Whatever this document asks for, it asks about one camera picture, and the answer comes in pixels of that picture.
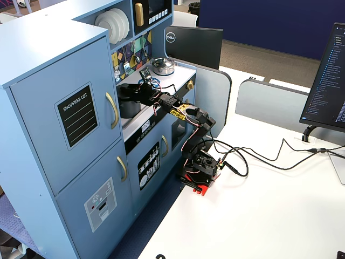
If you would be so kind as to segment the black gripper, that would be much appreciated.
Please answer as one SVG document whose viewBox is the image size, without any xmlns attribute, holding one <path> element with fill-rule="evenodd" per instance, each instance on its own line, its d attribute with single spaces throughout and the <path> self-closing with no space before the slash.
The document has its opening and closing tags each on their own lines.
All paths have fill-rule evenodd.
<svg viewBox="0 0 345 259">
<path fill-rule="evenodd" d="M 142 92 L 132 93 L 130 100 L 136 103 L 151 106 L 158 102 L 159 97 L 162 95 L 162 90 L 157 83 L 147 82 L 140 84 L 124 84 L 126 92 Z"/>
</svg>

